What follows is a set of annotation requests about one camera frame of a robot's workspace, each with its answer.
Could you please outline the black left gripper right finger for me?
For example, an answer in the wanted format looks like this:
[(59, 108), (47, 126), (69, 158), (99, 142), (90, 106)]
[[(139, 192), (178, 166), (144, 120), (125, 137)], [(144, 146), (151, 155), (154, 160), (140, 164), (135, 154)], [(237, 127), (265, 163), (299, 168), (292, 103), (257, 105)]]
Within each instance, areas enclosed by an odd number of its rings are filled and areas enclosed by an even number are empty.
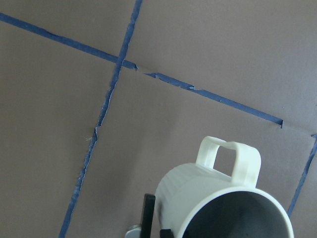
[(162, 229), (160, 230), (160, 238), (172, 238), (172, 231), (171, 229)]

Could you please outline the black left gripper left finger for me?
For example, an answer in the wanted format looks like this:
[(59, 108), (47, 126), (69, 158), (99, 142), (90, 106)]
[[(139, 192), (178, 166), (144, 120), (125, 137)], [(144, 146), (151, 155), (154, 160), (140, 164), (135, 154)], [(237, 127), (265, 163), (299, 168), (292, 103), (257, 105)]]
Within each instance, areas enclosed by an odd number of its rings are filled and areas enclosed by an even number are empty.
[(156, 197), (153, 194), (146, 193), (144, 195), (142, 222), (141, 222), (141, 238), (151, 237), (155, 202), (156, 202)]

